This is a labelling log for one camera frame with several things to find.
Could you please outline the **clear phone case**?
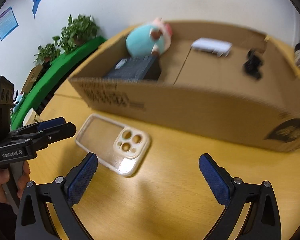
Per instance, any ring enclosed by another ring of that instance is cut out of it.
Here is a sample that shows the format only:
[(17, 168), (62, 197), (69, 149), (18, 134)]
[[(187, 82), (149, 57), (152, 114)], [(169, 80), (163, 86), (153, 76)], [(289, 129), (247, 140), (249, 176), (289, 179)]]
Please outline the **clear phone case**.
[(137, 172), (150, 145), (148, 133), (98, 114), (91, 114), (77, 132), (76, 144), (123, 177)]

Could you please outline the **black product box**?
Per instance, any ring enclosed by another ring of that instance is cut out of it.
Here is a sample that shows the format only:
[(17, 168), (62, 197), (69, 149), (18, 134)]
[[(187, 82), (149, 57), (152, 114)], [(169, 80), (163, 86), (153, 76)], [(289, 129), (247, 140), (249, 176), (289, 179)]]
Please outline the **black product box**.
[(144, 57), (128, 57), (121, 59), (104, 76), (105, 79), (115, 80), (151, 80), (157, 81), (161, 75), (159, 58), (148, 55)]

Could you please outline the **black sunglasses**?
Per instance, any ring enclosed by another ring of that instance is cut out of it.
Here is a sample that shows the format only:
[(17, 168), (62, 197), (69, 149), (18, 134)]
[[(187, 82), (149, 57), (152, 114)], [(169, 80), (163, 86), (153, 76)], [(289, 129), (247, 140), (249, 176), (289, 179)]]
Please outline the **black sunglasses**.
[(247, 61), (243, 64), (245, 74), (253, 77), (255, 80), (262, 78), (260, 68), (263, 66), (263, 60), (256, 54), (256, 50), (251, 49), (247, 53)]

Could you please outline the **white rectangular device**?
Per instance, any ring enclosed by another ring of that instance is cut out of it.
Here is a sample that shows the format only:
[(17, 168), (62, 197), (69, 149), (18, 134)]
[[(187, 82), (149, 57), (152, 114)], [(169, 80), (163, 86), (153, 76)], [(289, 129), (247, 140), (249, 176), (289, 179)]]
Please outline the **white rectangular device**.
[(232, 43), (201, 37), (191, 44), (191, 48), (195, 50), (209, 52), (220, 57), (229, 55), (232, 48)]

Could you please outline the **green bench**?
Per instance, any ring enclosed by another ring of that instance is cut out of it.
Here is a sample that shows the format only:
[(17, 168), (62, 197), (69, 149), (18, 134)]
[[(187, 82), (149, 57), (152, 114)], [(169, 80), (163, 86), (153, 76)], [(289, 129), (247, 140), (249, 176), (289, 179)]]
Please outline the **green bench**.
[(96, 37), (81, 45), (70, 54), (61, 54), (51, 62), (50, 68), (31, 88), (30, 92), (24, 95), (23, 102), (19, 109), (11, 115), (11, 129), (18, 129), (23, 125), (23, 120), (28, 111), (33, 108), (37, 110), (46, 96), (65, 79), (98, 47), (106, 42), (102, 36)]

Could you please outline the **small green potted plant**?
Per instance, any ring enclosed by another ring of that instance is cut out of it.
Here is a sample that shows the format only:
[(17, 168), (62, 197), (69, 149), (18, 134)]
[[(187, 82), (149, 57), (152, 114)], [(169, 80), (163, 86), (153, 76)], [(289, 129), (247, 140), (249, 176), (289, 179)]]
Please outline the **small green potted plant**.
[(45, 46), (38, 47), (38, 53), (34, 55), (34, 62), (44, 63), (50, 62), (59, 57), (61, 50), (54, 44), (48, 43)]

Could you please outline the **teal pig plush toy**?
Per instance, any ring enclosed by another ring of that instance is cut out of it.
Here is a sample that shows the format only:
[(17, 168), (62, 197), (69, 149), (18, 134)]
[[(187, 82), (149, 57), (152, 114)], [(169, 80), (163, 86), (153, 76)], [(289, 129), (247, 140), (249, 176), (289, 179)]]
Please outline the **teal pig plush toy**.
[(172, 35), (171, 25), (156, 18), (132, 30), (126, 38), (126, 48), (132, 57), (160, 56), (170, 48)]

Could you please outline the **brown cardboard box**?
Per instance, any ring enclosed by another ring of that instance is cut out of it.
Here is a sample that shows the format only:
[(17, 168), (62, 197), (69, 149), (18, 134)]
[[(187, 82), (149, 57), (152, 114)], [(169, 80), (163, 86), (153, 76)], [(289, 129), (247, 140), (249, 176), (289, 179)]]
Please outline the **brown cardboard box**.
[[(95, 110), (274, 151), (300, 147), (300, 71), (291, 48), (224, 23), (172, 21), (171, 27), (157, 81), (104, 78), (129, 55), (127, 28), (102, 44), (69, 82)], [(229, 55), (192, 49), (201, 37), (232, 43)], [(251, 49), (263, 60), (260, 80), (243, 70)]]

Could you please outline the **blue framed wall poster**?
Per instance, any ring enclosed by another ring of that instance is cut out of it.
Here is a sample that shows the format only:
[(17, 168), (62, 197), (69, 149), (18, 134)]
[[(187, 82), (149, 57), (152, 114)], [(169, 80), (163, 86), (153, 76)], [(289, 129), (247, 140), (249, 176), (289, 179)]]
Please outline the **blue framed wall poster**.
[(12, 7), (7, 8), (0, 14), (0, 40), (3, 41), (18, 26)]

